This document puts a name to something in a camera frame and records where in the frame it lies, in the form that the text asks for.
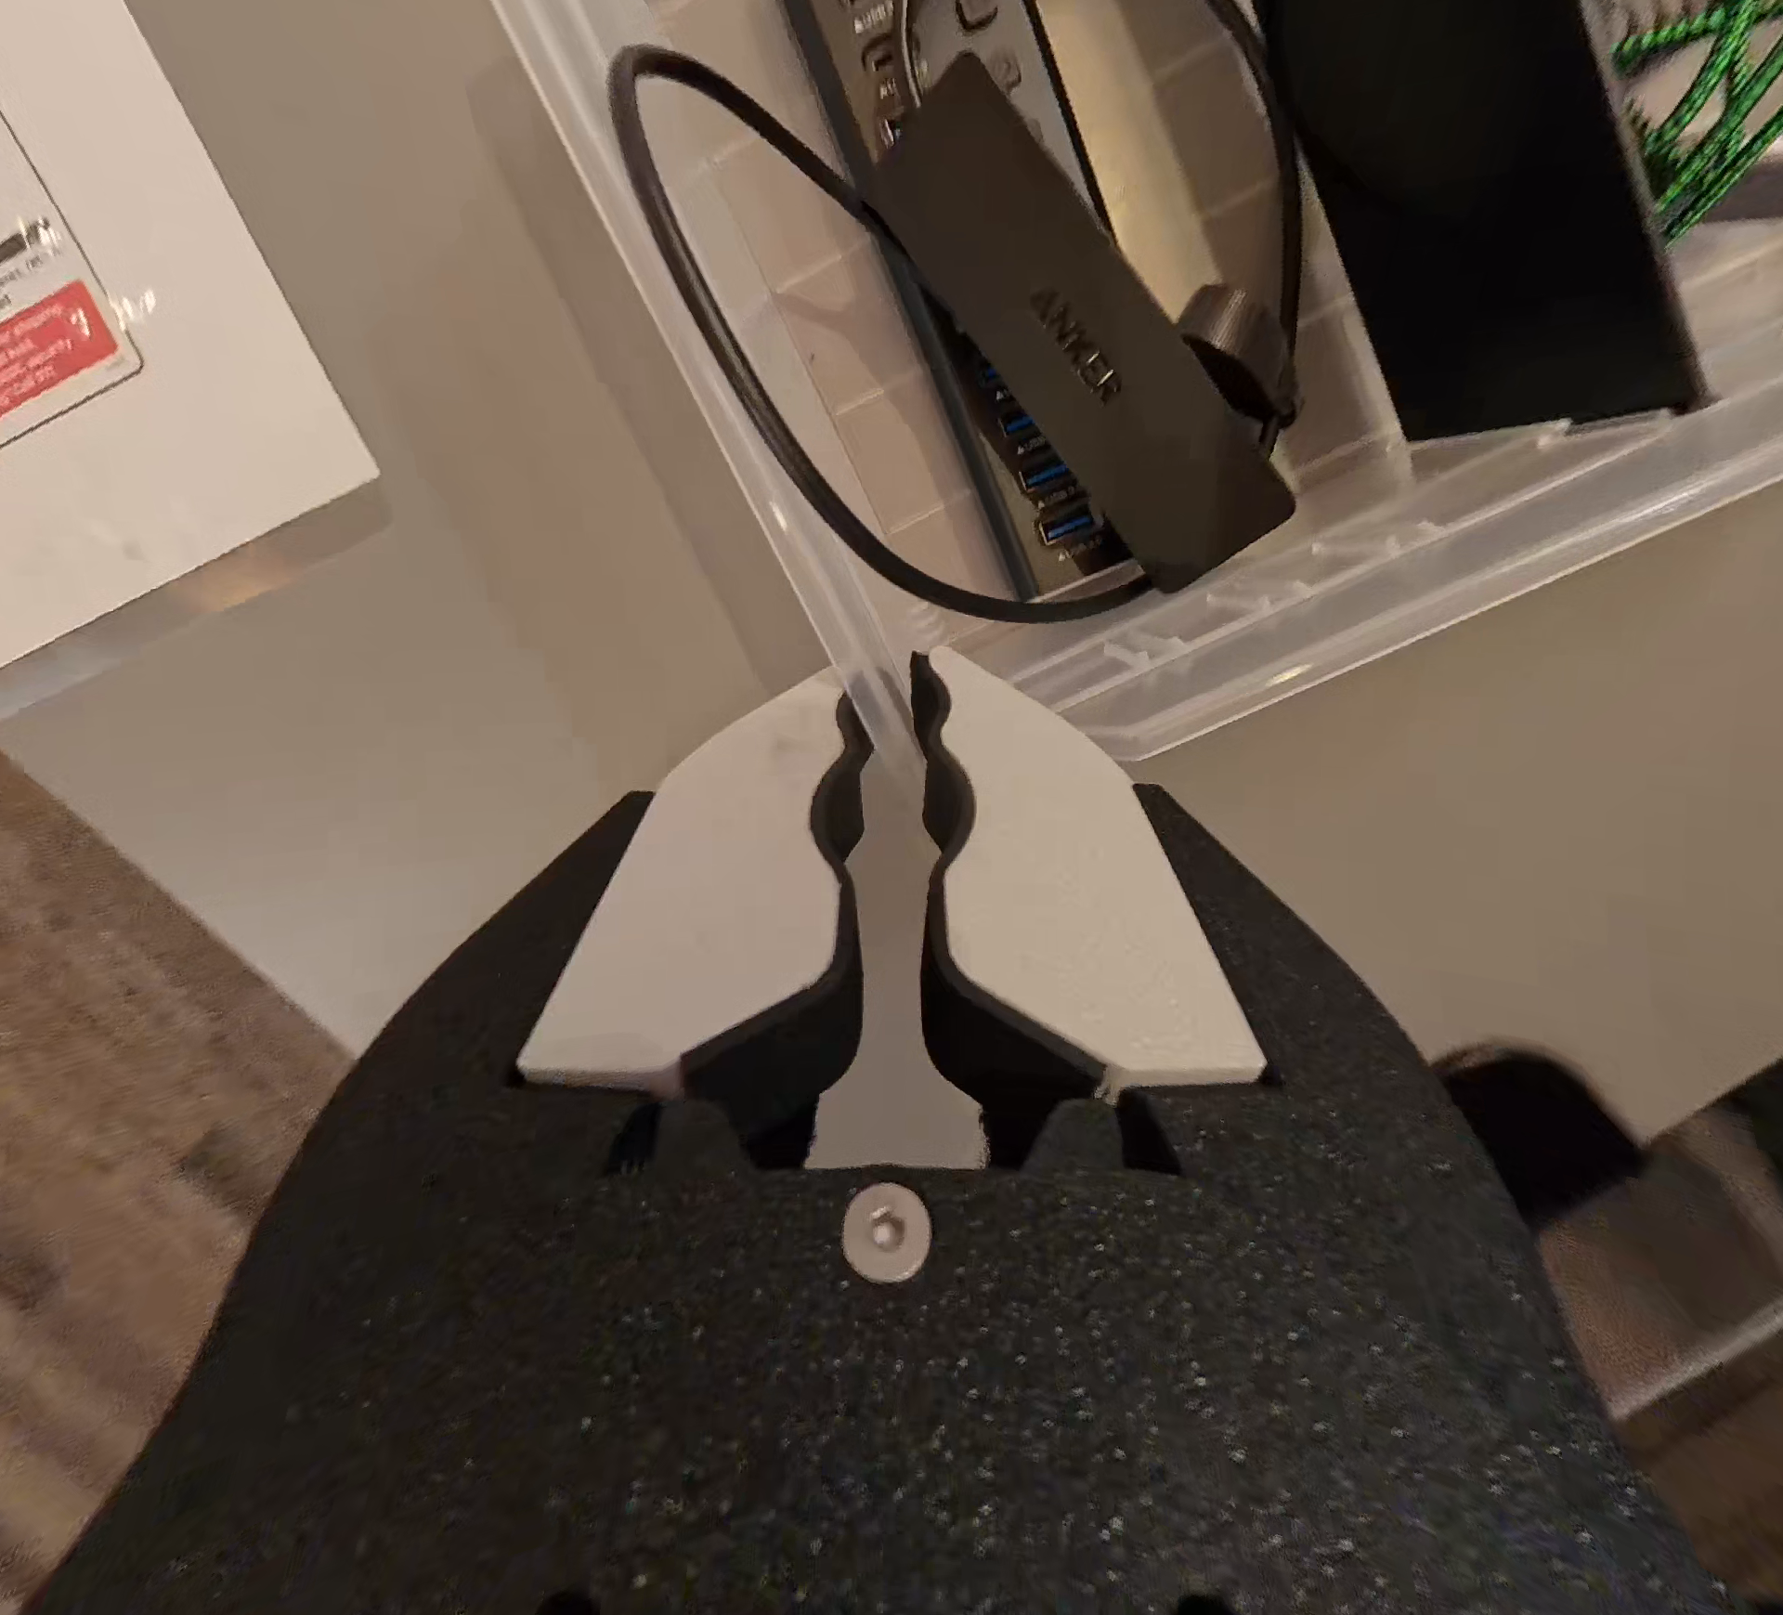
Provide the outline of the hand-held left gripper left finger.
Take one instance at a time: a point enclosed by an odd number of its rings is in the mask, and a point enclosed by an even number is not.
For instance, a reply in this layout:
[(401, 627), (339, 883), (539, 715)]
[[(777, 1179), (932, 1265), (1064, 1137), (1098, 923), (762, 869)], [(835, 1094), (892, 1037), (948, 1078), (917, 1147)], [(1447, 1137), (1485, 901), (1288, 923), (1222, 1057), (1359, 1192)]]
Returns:
[(645, 799), (523, 1086), (708, 1100), (733, 1137), (811, 1137), (862, 1051), (862, 769), (848, 687), (785, 687)]

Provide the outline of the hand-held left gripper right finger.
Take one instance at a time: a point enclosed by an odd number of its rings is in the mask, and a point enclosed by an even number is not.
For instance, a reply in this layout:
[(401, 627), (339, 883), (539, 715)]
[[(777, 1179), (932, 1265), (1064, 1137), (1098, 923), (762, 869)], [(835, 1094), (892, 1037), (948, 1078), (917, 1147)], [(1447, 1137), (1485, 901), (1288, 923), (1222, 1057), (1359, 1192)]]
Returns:
[(925, 1051), (970, 1094), (985, 1163), (1057, 1107), (1259, 1086), (1263, 1051), (1143, 812), (1075, 723), (935, 649), (908, 657), (925, 741)]

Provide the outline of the clear plastic storage box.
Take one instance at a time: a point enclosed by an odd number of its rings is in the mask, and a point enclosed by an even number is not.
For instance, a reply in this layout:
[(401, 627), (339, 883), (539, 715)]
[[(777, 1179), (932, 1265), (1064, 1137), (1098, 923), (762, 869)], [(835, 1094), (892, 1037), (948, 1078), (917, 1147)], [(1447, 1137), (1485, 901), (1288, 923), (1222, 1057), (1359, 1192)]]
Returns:
[[(904, 735), (908, 653), (961, 649), (1123, 762), (1160, 754), (1300, 687), (1367, 664), (1546, 580), (1777, 491), (1777, 215), (1707, 219), (1675, 274), (1711, 405), (1696, 416), (1516, 427), (1407, 443), (1332, 235), (1307, 195), (1300, 427), (1275, 455), (1291, 525), (1176, 600), (1090, 627), (980, 627), (879, 581), (777, 475), (686, 321), (636, 206), (604, 69), (636, 44), (683, 46), (751, 89), (842, 162), (777, 0), (489, 0), (516, 69), (489, 106), (533, 111), (539, 235), (604, 367), (653, 358), (628, 412), (683, 530), (740, 510), (794, 580), (827, 657), (879, 751)], [(1196, 0), (1040, 0), (1123, 255), (1160, 302), (1229, 274), (1275, 288), (1275, 174), (1236, 52)], [(1011, 593), (943, 393), (862, 224), (740, 122), (683, 89), (640, 89), (671, 215), (785, 427), (862, 525), (908, 564)]]

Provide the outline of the large black box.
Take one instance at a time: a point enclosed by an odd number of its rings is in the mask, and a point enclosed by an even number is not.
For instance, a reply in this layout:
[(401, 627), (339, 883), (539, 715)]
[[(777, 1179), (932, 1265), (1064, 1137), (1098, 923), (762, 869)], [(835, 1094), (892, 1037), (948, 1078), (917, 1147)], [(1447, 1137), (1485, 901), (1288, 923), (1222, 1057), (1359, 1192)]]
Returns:
[(1588, 0), (1254, 0), (1407, 443), (1707, 405)]

